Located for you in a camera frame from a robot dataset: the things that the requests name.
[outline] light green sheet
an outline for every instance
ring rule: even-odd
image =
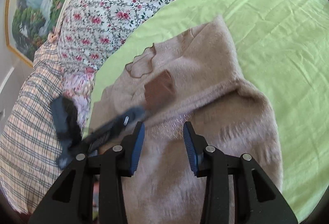
[[[284,165],[283,195],[299,221],[329,184],[328,0],[175,0],[141,25],[96,74],[92,102],[153,42],[222,14],[247,80],[271,101]]]

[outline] pillow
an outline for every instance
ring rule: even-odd
[[[35,53],[32,74],[24,82],[0,136],[0,180],[11,206],[32,213],[60,175],[55,160],[60,146],[50,102],[62,94],[57,44]]]

